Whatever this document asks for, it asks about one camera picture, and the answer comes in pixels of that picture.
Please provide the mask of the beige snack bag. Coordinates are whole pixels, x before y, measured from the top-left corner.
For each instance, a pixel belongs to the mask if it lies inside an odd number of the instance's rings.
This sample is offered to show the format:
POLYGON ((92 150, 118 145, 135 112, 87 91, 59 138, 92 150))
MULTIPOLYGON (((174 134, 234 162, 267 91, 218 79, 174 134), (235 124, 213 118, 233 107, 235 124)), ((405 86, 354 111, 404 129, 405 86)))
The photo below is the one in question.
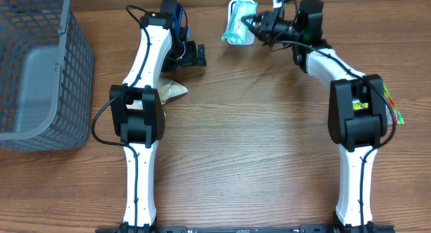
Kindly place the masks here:
POLYGON ((145 88, 146 85, 137 84, 137 86, 130 88, 124 94, 125 106, 128 109, 143 110, 143 104, 149 98, 143 100, 142 95, 154 95, 156 105, 164 106, 170 100, 177 99, 188 93, 188 89, 171 79, 159 78, 156 87, 145 88))

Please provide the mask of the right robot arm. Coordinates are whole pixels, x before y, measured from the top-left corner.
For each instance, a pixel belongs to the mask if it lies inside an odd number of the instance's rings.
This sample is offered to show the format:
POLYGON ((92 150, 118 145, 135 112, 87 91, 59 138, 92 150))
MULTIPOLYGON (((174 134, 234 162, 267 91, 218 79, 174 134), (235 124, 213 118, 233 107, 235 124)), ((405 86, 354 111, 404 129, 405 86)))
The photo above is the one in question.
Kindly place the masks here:
POLYGON ((323 39, 321 0, 297 2, 294 19, 286 20, 286 4, 294 1, 274 0, 273 11, 243 15, 240 21, 263 44, 290 47, 294 63, 329 89, 327 125, 341 163, 334 230, 384 232, 370 209, 373 162, 388 129, 383 79, 356 71, 323 39))

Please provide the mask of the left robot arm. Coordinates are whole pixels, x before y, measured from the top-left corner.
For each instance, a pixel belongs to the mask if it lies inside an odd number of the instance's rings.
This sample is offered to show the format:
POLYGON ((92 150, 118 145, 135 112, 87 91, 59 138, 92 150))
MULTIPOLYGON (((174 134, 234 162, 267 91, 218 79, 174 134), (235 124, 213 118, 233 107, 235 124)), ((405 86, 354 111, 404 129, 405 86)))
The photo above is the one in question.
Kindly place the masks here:
POLYGON ((154 168, 165 129, 157 89, 163 71, 206 65, 205 47, 190 39, 186 12, 177 0, 162 0, 137 23, 139 48, 127 77, 109 91, 114 132, 127 160, 127 206, 118 232, 155 232, 154 168))

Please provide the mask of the green gummy candy bag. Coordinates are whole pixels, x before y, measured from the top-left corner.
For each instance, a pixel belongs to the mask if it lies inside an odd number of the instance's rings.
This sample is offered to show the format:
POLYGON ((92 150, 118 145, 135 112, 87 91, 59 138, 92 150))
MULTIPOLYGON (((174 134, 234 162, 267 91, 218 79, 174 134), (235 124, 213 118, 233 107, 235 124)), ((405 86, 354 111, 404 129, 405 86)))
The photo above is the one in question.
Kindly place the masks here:
MULTIPOLYGON (((391 105, 391 108, 392 108, 392 111, 394 112, 395 122, 398 125, 404 125, 405 121, 404 121, 404 119, 403 119, 403 117, 402 117, 399 109, 397 108, 394 100, 392 99, 392 97, 390 95, 390 92, 389 92, 389 90, 388 90, 388 88, 387 88, 387 86, 386 86, 385 83, 383 83, 383 90, 384 90, 385 98, 389 101, 389 103, 391 105)), ((354 100, 352 102, 352 104, 353 104, 353 109, 354 110, 362 110, 362 109, 367 109, 368 108, 368 103, 367 102, 362 103, 359 100, 354 100)), ((387 116, 387 123, 388 123, 388 125, 392 125, 393 124, 393 119, 392 119, 392 116, 391 116, 391 113, 389 111, 389 107, 388 106, 386 107, 386 116, 387 116)))

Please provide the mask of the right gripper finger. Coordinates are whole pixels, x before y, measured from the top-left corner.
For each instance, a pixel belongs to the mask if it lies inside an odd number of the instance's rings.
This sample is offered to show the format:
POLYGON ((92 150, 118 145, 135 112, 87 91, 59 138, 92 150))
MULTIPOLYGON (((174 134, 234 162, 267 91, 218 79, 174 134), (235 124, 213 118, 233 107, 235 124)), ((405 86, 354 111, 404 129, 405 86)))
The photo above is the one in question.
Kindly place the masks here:
POLYGON ((263 15, 261 13, 255 13, 250 15, 244 15, 241 17, 241 22, 243 24, 256 24, 261 23, 263 15))
POLYGON ((259 27, 250 26, 248 30, 251 31, 251 33, 254 34, 255 37, 258 38, 263 43, 268 43, 269 28, 266 28, 265 26, 259 26, 259 27))

